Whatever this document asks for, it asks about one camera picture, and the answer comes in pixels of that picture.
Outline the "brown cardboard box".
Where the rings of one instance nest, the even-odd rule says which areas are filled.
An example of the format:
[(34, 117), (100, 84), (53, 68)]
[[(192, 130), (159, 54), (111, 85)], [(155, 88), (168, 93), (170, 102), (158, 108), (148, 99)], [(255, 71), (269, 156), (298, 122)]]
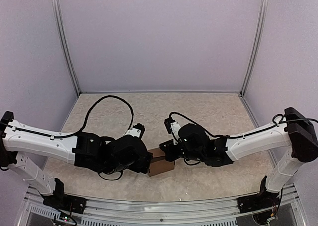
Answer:
[(165, 153), (160, 148), (148, 150), (153, 155), (148, 170), (148, 176), (152, 177), (162, 173), (166, 173), (175, 169), (175, 161), (169, 162), (165, 159)]

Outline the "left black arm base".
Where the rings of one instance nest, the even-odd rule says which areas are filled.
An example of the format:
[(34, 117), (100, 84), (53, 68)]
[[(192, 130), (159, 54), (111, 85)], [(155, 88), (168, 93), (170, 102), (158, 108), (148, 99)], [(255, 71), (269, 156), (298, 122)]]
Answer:
[(83, 214), (87, 199), (84, 197), (68, 195), (64, 193), (64, 184), (58, 178), (54, 179), (55, 188), (48, 196), (41, 195), (43, 204), (55, 209), (68, 211), (71, 213)]

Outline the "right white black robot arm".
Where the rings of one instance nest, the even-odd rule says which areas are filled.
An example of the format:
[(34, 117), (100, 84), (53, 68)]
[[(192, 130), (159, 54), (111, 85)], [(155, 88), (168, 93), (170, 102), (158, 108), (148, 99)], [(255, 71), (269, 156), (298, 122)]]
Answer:
[(165, 153), (166, 161), (182, 158), (211, 167), (222, 167), (255, 153), (286, 147), (272, 173), (264, 178), (264, 189), (254, 197), (254, 204), (265, 208), (273, 201), (273, 194), (278, 194), (302, 165), (317, 159), (318, 140), (314, 121), (289, 107), (284, 114), (275, 115), (269, 124), (252, 131), (213, 135), (193, 120), (181, 126), (168, 117), (164, 124), (173, 138), (159, 147)]

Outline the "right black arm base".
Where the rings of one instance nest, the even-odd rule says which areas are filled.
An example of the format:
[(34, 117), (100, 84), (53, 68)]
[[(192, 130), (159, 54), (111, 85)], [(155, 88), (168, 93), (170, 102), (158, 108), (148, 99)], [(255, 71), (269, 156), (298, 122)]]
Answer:
[(268, 207), (278, 206), (280, 204), (280, 193), (271, 193), (267, 191), (266, 180), (267, 176), (262, 179), (260, 190), (257, 194), (242, 196), (237, 199), (240, 213), (257, 211)]

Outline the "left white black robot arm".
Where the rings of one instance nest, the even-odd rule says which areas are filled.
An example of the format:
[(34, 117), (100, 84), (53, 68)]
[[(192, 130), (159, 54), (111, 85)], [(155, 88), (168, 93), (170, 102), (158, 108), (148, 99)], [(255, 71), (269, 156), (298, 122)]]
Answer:
[(50, 132), (22, 124), (15, 120), (13, 112), (6, 111), (0, 120), (0, 165), (18, 173), (63, 209), (70, 203), (63, 183), (45, 174), (27, 153), (55, 158), (99, 176), (123, 173), (126, 169), (146, 174), (153, 155), (141, 139), (144, 131), (142, 124), (136, 124), (118, 139), (83, 131)]

